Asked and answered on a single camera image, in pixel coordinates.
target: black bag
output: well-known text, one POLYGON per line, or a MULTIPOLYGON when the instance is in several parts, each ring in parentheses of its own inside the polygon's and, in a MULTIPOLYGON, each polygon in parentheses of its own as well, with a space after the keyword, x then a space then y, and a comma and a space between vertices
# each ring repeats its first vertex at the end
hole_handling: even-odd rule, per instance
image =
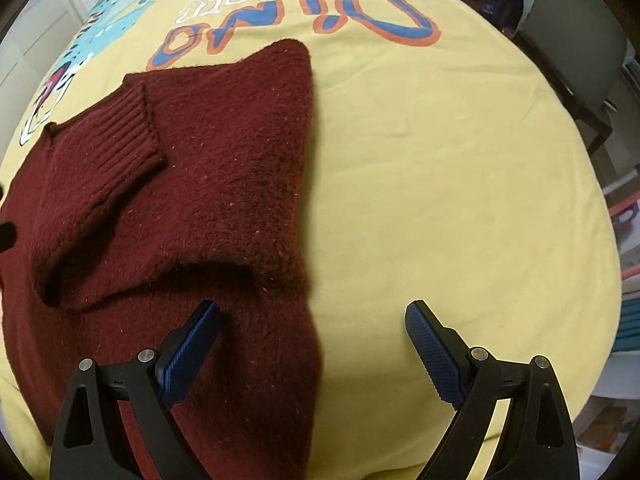
POLYGON ((480 14, 499 30, 516 30, 524 12, 524 0, 486 0, 480 14))

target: maroon sweater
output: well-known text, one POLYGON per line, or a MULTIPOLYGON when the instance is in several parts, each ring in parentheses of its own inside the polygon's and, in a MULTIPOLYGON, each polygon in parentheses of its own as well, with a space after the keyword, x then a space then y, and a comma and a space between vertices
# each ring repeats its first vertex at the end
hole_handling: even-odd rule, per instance
POLYGON ((225 325, 178 425, 214 478, 305 477, 321 373, 296 239, 311 104, 308 52, 285 40, 127 75, 45 128, 0 211, 18 230, 0 277, 8 357, 48 442, 82 358, 128 361, 211 299, 225 325))

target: textured blue pad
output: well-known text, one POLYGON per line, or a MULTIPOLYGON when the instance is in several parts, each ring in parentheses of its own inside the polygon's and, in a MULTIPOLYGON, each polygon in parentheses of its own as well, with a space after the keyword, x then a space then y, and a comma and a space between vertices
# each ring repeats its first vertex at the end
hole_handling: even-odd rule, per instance
POLYGON ((404 325, 438 395, 460 409, 470 373, 462 339, 452 338, 423 301, 406 308, 404 325))
POLYGON ((213 301, 203 301, 187 323, 162 343, 156 380, 160 402, 166 409, 187 397, 220 332, 221 320, 220 308, 213 301))

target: metal screw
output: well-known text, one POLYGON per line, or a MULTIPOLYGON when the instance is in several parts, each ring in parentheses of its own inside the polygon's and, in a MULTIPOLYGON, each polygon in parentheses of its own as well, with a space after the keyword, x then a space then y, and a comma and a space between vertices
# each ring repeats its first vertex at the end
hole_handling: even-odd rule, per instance
POLYGON ((87 359, 82 359, 82 361, 80 361, 78 368, 80 368, 83 372, 85 372, 89 368, 91 368, 93 365, 94 365, 94 360, 87 358, 87 359))
POLYGON ((534 361, 538 368, 549 368, 551 366, 549 359, 543 357, 542 355, 537 356, 534 361))
POLYGON ((476 348, 472 349, 471 357, 476 361, 484 361, 489 357, 489 352, 487 352, 484 348, 480 348, 479 346, 477 346, 476 348))
POLYGON ((138 361, 148 363, 154 357, 156 357, 156 353, 151 348, 147 348, 138 354, 138 361))

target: mattress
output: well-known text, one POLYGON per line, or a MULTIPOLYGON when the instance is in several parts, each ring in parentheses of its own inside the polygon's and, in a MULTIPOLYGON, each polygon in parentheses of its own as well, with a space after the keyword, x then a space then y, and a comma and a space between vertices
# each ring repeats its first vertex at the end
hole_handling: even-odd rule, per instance
MULTIPOLYGON (((576 416, 620 314, 606 205, 548 83, 458 0, 100 0, 25 111, 0 182, 44 124, 125 74, 235 62, 283 38, 308 47, 316 94, 300 242, 324 373, 308 478, 413 479, 438 445, 453 410, 404 332, 416 299, 498 359, 547 356, 576 416)), ((12 442, 45 478, 4 351, 0 375, 12 442)))

